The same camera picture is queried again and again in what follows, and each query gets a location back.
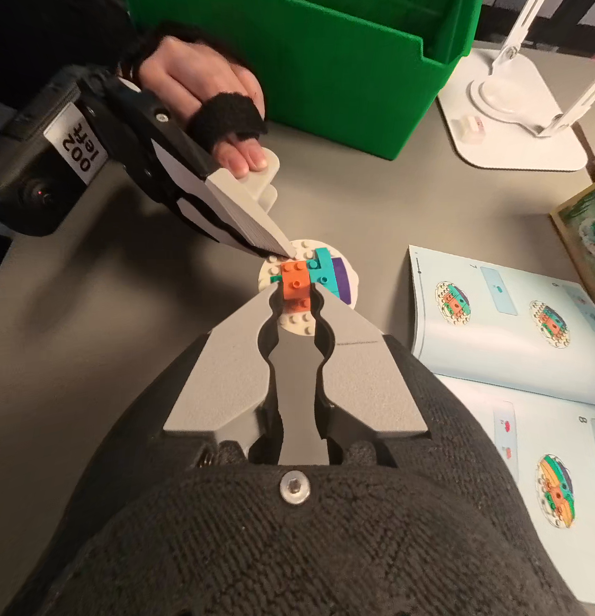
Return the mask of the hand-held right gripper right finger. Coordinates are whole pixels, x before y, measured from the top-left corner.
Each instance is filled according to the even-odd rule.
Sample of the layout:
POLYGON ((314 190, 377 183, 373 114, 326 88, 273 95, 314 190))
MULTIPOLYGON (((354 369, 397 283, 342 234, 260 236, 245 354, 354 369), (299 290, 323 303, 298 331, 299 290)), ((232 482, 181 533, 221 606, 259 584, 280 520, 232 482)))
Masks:
POLYGON ((383 333, 320 283, 314 283, 315 346, 323 355, 315 422, 333 442, 416 437, 427 425, 383 333))

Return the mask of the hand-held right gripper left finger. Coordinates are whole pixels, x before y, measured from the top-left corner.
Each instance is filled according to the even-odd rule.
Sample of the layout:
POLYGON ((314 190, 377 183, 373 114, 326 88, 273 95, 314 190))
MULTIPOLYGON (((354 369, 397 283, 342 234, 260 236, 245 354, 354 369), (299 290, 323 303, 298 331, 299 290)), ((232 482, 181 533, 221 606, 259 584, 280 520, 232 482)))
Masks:
POLYGON ((278 419, 271 352, 283 292, 273 283, 214 327, 163 426, 171 435, 256 442, 278 419))

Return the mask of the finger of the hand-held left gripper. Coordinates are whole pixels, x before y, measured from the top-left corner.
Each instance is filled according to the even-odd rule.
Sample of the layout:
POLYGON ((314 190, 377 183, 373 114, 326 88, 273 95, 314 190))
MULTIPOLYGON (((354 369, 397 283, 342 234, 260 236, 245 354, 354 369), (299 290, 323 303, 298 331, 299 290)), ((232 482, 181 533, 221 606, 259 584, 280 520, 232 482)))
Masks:
POLYGON ((177 199, 176 206, 182 218, 192 227, 196 227, 202 234, 209 236, 220 244, 256 256, 270 256, 275 254, 275 251, 264 250, 263 248, 248 245, 246 240, 232 229, 232 227, 228 227, 220 219, 213 220, 216 214, 206 203, 196 196, 181 196, 177 199))
POLYGON ((296 252, 291 242, 230 171, 220 167, 203 181, 156 141, 152 144, 171 181, 186 195, 206 203, 248 245, 275 251, 278 256, 294 257, 296 252))

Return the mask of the orange lego brick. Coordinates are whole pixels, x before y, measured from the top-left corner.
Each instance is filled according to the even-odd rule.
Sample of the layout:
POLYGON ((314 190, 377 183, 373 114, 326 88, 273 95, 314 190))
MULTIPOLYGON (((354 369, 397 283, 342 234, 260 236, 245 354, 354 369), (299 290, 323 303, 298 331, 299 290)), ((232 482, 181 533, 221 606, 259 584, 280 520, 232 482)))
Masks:
POLYGON ((310 310, 310 275, 306 261, 288 261, 281 265, 283 298, 287 313, 310 310))

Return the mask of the round white lego model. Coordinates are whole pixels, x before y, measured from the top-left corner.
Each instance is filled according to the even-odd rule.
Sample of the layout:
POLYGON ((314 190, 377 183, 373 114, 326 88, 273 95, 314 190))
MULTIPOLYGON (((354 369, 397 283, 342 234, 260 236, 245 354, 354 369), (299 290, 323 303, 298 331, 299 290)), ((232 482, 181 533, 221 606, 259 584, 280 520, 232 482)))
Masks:
MULTIPOLYGON (((281 265, 288 261, 306 261, 311 282, 310 290, 313 283, 318 283, 354 308, 358 297, 358 275, 342 253, 318 240, 293 240, 291 244, 296 252, 293 258, 270 256, 264 260, 258 274, 257 290, 260 292, 277 284, 283 293, 281 265)), ((278 325, 295 335, 307 337, 315 335, 316 322, 311 310, 287 313, 283 304, 278 325)))

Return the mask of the person's left forearm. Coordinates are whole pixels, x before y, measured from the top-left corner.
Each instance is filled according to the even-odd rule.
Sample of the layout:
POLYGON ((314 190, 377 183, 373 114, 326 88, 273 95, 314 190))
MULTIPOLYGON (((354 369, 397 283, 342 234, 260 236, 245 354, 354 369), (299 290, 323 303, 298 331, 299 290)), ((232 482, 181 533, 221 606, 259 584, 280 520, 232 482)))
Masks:
POLYGON ((166 36, 202 43, 241 65, 198 27, 133 24, 125 1, 0 1, 0 103, 20 109, 68 65, 100 65, 136 74, 166 36))

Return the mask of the lego instruction booklet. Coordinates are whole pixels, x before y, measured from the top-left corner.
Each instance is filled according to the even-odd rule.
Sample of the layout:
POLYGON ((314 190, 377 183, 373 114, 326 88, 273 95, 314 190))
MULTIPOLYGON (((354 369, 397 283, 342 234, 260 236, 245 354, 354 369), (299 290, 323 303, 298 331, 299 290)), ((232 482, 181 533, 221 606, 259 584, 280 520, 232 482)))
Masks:
POLYGON ((414 355, 484 428, 556 568, 595 604, 595 304, 570 281, 409 257, 414 355))

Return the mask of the lego set box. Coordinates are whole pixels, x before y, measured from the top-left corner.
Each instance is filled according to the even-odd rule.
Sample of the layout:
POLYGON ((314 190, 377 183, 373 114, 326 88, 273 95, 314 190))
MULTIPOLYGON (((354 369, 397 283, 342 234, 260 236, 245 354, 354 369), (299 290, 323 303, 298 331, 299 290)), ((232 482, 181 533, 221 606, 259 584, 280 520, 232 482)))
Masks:
POLYGON ((595 182, 552 210, 549 216, 595 304, 595 182))

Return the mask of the person's left hand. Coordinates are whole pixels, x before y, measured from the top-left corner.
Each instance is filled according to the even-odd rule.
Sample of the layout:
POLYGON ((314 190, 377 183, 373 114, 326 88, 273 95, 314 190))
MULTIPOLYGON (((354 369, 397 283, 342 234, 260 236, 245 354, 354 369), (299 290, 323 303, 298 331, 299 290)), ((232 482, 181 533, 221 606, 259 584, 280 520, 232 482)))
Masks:
MULTIPOLYGON (((255 75, 201 42, 165 36, 139 68, 139 82, 174 112, 185 125, 202 104, 221 93, 248 97, 265 116, 264 94, 255 75)), ((216 161, 238 179, 267 168, 265 153, 256 138, 241 141, 228 134, 211 151, 216 161)))

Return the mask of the green plastic bin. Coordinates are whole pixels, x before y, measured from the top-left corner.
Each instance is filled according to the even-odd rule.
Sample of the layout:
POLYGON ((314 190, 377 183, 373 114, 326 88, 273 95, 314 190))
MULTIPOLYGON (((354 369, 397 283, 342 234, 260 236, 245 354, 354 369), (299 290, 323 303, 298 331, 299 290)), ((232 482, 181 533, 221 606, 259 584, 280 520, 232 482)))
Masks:
POLYGON ((251 67, 269 119, 395 159, 471 50, 481 1, 127 1, 138 27, 200 27, 251 67))

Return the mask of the white lamp stand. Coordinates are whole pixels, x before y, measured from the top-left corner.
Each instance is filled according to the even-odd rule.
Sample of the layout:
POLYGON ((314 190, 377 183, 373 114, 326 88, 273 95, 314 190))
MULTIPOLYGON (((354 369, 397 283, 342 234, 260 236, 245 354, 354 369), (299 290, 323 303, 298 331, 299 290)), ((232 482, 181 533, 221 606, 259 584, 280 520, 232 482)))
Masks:
POLYGON ((544 1, 525 2, 501 50, 473 49, 438 101, 457 154, 475 167, 578 171, 588 156, 572 130, 595 102, 595 79, 561 111, 522 42, 544 1))

